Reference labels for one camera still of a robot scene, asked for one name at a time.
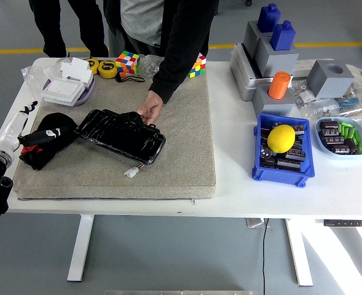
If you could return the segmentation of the person's left hand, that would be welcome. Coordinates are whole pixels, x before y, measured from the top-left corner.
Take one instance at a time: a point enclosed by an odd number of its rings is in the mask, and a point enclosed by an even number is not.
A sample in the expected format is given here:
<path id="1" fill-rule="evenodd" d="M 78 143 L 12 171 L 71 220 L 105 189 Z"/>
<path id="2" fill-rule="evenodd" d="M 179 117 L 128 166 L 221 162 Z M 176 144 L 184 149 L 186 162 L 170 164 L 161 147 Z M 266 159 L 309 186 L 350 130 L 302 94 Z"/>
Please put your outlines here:
<path id="1" fill-rule="evenodd" d="M 156 122 L 162 107 L 163 101 L 161 97 L 159 97 L 156 92 L 150 90 L 148 91 L 146 101 L 138 108 L 137 113 L 146 125 L 151 125 Z"/>

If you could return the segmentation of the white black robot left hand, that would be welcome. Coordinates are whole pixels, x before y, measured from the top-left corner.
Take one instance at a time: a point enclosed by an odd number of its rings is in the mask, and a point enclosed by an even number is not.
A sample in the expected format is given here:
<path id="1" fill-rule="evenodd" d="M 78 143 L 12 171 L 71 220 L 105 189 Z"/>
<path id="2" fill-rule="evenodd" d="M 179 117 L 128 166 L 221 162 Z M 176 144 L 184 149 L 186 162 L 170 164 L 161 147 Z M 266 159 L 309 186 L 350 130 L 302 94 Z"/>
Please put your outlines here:
<path id="1" fill-rule="evenodd" d="M 1 153 L 11 155 L 21 144 L 25 147 L 30 147 L 37 144 L 49 143 L 50 141 L 64 135 L 66 132 L 71 131 L 70 128 L 62 126 L 21 136 L 27 123 L 28 115 L 30 112 L 34 111 L 37 104 L 37 101 L 33 101 L 29 106 L 25 106 L 22 111 L 17 112 L 7 124 L 5 129 L 1 132 Z"/>

